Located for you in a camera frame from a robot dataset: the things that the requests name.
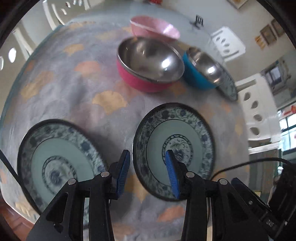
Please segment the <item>white chair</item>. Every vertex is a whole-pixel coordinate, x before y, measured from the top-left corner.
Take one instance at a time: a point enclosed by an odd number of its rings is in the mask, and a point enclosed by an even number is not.
[[[249,154],[278,149],[281,128],[276,104],[265,77],[255,74],[237,81],[235,85],[239,91],[249,141],[270,140],[264,146],[249,148]]]
[[[225,62],[233,60],[246,52],[246,46],[229,27],[222,27],[211,34],[211,40]]]
[[[23,54],[15,35],[10,33],[0,49],[0,114],[11,86],[27,57],[28,53]]]
[[[33,53],[33,48],[28,44],[27,40],[24,38],[19,28],[15,28],[12,33],[15,36],[18,44],[20,45],[23,56],[27,60],[29,56]]]
[[[65,25],[72,18],[89,9],[89,3],[87,0],[44,0],[42,5],[52,30],[60,24]]]

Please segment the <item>framed picture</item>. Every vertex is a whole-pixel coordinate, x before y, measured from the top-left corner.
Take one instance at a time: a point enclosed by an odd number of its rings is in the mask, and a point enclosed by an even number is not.
[[[230,2],[236,9],[240,9],[248,0],[227,0]]]
[[[264,38],[264,40],[266,41],[267,45],[270,45],[276,41],[276,36],[269,24],[265,26],[263,29],[261,29],[260,33]]]
[[[271,25],[273,26],[277,36],[280,37],[285,33],[284,29],[281,27],[281,25],[275,19],[271,21]]]

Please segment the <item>red decoration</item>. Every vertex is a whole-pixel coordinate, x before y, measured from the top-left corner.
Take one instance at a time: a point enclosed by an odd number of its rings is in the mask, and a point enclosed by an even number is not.
[[[296,106],[292,105],[291,109],[288,109],[288,107],[284,110],[283,116],[289,115],[290,113],[296,114]]]
[[[161,5],[163,0],[149,0],[149,2]]]

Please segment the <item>blue and white plate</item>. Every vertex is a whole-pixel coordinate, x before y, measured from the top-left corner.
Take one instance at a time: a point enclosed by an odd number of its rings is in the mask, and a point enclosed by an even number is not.
[[[165,152],[172,149],[189,171],[208,178],[215,160],[213,135],[193,108],[166,103],[141,121],[133,141],[133,165],[142,185],[163,200],[176,200],[165,166]]]
[[[70,179],[92,179],[107,169],[94,144],[77,126],[58,119],[34,125],[19,148],[17,172],[40,211]],[[88,224],[88,202],[84,225]]]

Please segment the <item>plate center pattern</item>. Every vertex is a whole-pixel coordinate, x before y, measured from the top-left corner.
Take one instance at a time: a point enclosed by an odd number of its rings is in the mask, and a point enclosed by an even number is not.
[[[51,156],[43,164],[42,179],[47,189],[56,195],[61,187],[71,178],[76,178],[76,171],[71,163],[62,156]]]
[[[193,157],[191,142],[183,135],[174,134],[168,137],[162,148],[162,158],[165,164],[165,152],[173,150],[177,161],[183,162],[187,167],[190,166]]]

